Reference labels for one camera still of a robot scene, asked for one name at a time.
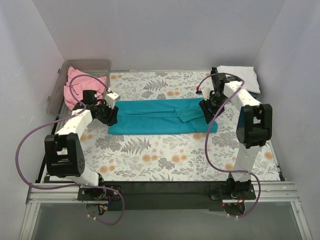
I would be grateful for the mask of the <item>teal t shirt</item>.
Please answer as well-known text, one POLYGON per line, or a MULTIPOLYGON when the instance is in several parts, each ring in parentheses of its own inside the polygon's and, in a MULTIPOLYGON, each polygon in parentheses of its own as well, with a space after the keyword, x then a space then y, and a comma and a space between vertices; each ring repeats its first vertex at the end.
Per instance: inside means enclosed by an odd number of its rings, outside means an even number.
POLYGON ((119 101, 110 135, 177 135, 206 133, 209 125, 201 98, 119 101))

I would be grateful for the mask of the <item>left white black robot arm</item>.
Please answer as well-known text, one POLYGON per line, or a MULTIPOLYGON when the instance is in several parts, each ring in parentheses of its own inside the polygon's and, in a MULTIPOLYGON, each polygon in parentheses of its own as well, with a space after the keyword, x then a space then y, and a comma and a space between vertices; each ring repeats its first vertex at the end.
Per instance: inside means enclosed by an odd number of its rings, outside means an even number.
POLYGON ((89 194, 95 200, 103 199, 107 191, 100 183, 101 175, 86 167, 81 137, 95 119, 109 127, 116 124, 119 111, 116 102, 119 99, 120 95, 112 91, 99 99, 95 90, 84 90, 82 100, 77 101, 63 127, 44 139, 47 173, 82 186, 90 186, 89 194))

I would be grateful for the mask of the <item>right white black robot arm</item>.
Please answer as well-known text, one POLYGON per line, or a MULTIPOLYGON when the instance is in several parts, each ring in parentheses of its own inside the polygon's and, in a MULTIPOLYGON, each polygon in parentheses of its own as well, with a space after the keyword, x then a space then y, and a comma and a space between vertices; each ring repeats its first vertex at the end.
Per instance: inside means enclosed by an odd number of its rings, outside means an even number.
POLYGON ((226 170, 226 181, 210 186, 213 200, 249 197, 255 199, 251 178, 259 151, 272 137, 273 109, 270 104, 256 100, 246 89, 244 80, 231 73, 219 73, 216 68, 210 72, 213 88, 197 86, 197 94, 203 95, 199 103, 206 123, 212 127, 216 118, 225 110, 229 102, 239 111, 236 137, 239 142, 236 162, 231 170, 226 170))

